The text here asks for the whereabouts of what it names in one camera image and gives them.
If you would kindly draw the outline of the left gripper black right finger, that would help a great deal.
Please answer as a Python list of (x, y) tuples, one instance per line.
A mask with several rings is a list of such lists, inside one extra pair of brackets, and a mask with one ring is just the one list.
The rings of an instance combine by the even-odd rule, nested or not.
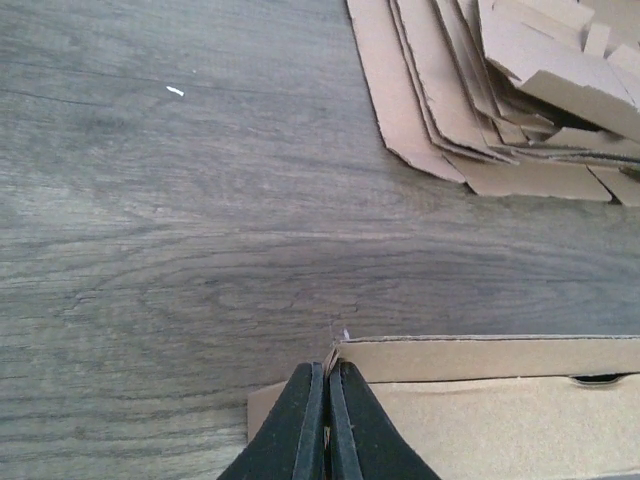
[(331, 478), (439, 477), (400, 435), (355, 364), (337, 363), (328, 386)]

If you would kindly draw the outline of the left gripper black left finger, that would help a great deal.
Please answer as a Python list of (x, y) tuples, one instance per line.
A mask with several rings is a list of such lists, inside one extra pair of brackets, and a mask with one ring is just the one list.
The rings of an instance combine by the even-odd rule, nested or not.
[(220, 478), (323, 479), (325, 386), (319, 363), (298, 365), (253, 440)]

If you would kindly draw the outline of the cardboard box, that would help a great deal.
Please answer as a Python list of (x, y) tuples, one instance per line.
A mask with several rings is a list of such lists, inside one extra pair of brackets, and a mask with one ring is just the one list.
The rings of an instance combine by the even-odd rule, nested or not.
[[(333, 479), (328, 379), (341, 361), (357, 366), (437, 479), (634, 479), (639, 474), (636, 336), (338, 341), (319, 363), (326, 383), (323, 479)], [(248, 443), (290, 377), (249, 396)]]

